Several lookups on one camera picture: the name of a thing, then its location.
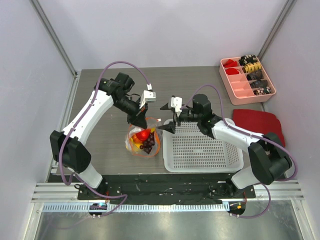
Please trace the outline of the red toy pepper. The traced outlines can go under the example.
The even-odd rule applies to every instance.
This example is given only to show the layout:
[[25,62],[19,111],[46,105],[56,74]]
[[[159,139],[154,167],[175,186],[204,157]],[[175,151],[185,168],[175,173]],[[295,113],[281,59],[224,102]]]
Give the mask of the red toy pepper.
[[141,131],[135,133],[135,136],[137,137],[137,139],[144,142],[148,139],[150,133],[151,133],[151,129],[147,128],[147,129],[144,129],[144,130],[141,130]]

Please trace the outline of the clear zip bag orange zipper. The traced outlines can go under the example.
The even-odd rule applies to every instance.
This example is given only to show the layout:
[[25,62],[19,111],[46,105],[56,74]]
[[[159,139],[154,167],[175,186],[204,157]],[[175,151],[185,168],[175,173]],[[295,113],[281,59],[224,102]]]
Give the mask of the clear zip bag orange zipper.
[[126,149],[133,155],[133,156],[138,156],[138,157],[142,157],[142,158],[152,158],[154,156],[156,156],[160,149],[161,149],[161,139],[162,139],[162,133],[160,132],[159,129],[157,129],[157,127],[160,125],[161,120],[157,119],[157,118],[153,118],[153,117],[147,117],[146,118],[147,121],[147,128],[146,129],[151,129],[151,133],[154,132],[154,140],[155,140],[155,145],[152,148],[150,154],[147,154],[146,152],[144,152],[143,150],[140,150],[138,152],[132,152],[129,151],[127,149],[127,143],[129,142],[129,138],[134,135],[137,132],[143,131],[145,129],[141,128],[141,127],[137,127],[134,125],[130,125],[127,131],[127,134],[125,136],[125,147]]

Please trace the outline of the dark red toy grapes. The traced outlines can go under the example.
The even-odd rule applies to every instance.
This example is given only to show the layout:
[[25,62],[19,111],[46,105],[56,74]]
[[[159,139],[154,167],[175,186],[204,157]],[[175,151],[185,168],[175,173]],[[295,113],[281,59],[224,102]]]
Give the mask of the dark red toy grapes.
[[150,154],[152,148],[155,146],[155,133],[151,132],[148,138],[140,145],[140,149],[145,153]]

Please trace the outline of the yellow toy banana bunch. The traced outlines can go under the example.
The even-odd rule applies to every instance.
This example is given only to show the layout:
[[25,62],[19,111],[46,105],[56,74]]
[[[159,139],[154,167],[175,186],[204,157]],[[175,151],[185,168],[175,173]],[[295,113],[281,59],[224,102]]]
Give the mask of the yellow toy banana bunch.
[[132,135],[127,143],[126,148],[131,152],[139,152],[143,147],[143,142],[136,136],[136,134]]

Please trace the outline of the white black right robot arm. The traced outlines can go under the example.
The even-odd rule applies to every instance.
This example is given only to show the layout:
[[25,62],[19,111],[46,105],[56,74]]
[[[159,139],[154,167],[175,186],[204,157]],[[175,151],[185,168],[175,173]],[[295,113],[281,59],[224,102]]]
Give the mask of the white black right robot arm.
[[205,94],[195,94],[191,103],[192,106],[183,106],[182,98],[172,96],[160,108],[171,111],[172,120],[160,129],[174,134],[182,122],[195,122],[203,135],[229,143],[247,153],[250,166],[239,170],[225,186],[230,197],[238,197],[250,185],[270,185],[280,181],[281,176],[292,167],[293,161],[275,133],[251,132],[228,122],[214,114]]

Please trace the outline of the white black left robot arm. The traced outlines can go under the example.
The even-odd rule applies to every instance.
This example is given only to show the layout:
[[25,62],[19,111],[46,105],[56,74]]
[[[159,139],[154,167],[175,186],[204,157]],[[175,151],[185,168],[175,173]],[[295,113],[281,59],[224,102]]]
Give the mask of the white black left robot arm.
[[111,107],[126,113],[129,124],[147,128],[148,102],[154,101],[156,94],[148,84],[142,95],[133,100],[129,92],[134,84],[129,75],[121,72],[114,79],[101,78],[71,123],[62,131],[54,130],[49,137],[53,159],[89,185],[89,194],[97,200],[106,195],[106,182],[93,167],[92,156],[85,145],[96,124]]

